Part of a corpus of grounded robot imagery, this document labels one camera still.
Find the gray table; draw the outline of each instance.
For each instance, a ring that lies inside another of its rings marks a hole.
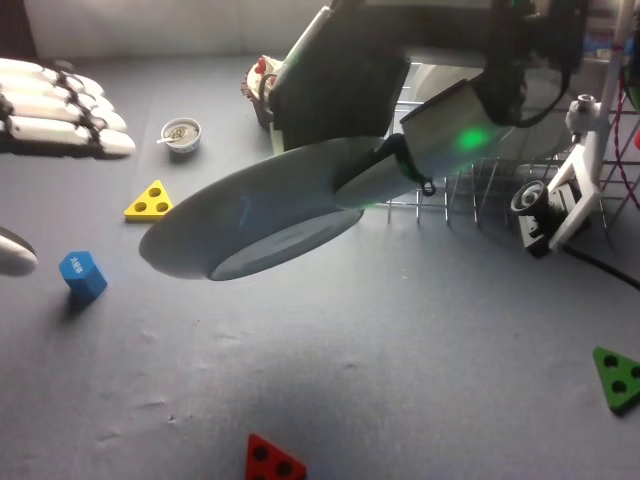
[[[81,64],[137,154],[0,157],[0,220],[41,262],[0,278],[0,478],[239,480],[249,432],[310,480],[640,478],[640,411],[608,412],[591,360],[596,345],[640,358],[640,297],[586,264],[536,262],[468,218],[387,225],[376,208],[233,282],[173,279],[138,256],[147,227],[122,212],[153,180],[177,203],[268,155],[239,91],[252,61]],[[185,162],[155,144],[181,115],[204,132]],[[586,246],[639,275],[627,217],[615,248]],[[109,280],[82,311],[58,272],[78,249]]]

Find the blue hexagonal prism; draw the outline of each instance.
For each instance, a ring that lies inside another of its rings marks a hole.
[[[85,300],[95,300],[107,287],[89,252],[71,252],[60,262],[60,273],[73,294]]]

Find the red wire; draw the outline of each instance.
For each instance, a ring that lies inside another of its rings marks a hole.
[[[640,202],[636,198],[636,194],[633,192],[633,188],[627,179],[627,173],[624,171],[624,166],[622,165],[622,157],[620,155],[620,146],[618,144],[618,130],[620,128],[620,116],[622,115],[622,103],[623,96],[622,92],[624,90],[624,84],[622,80],[622,74],[620,75],[620,79],[618,81],[618,111],[616,112],[616,118],[614,120],[614,136],[613,143],[616,147],[616,163],[618,164],[618,168],[620,169],[620,176],[624,181],[624,186],[627,187],[627,192],[629,192],[629,197],[633,200],[633,203],[636,204],[636,208],[640,210]]]

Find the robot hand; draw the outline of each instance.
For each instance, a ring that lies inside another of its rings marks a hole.
[[[135,151],[102,87],[70,70],[0,59],[0,152],[109,158]]]
[[[0,227],[0,275],[28,275],[37,265],[33,247],[15,233]]]

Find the dish rack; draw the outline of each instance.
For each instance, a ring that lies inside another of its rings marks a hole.
[[[389,134],[398,129],[401,118],[419,105],[421,102],[400,100],[395,108]],[[556,109],[554,112],[563,113],[566,110]],[[633,108],[623,110],[621,125],[632,121],[631,119],[635,120],[634,127],[628,135],[620,138],[623,159],[629,148],[636,148],[632,143],[640,127],[640,116],[637,112]],[[388,223],[391,223],[393,212],[402,208],[414,209],[418,224],[427,212],[437,212],[443,216],[446,224],[451,222],[453,216],[467,215],[472,217],[475,224],[480,227],[486,215],[499,215],[504,218],[505,225],[509,227],[513,221],[510,213],[513,195],[527,182],[541,180],[548,184],[570,152],[571,149],[558,152],[542,162],[537,160],[535,163],[522,163],[523,160],[499,157],[481,158],[466,171],[460,171],[455,176],[435,179],[437,192],[432,197],[424,197],[422,192],[416,189],[378,205],[387,208]],[[635,191],[640,184],[640,161],[624,160],[622,164]],[[630,195],[620,177],[617,162],[613,159],[605,158],[603,162],[600,188],[602,191],[600,208],[593,215],[599,217],[605,231],[610,231],[617,224],[620,214],[630,200]]]

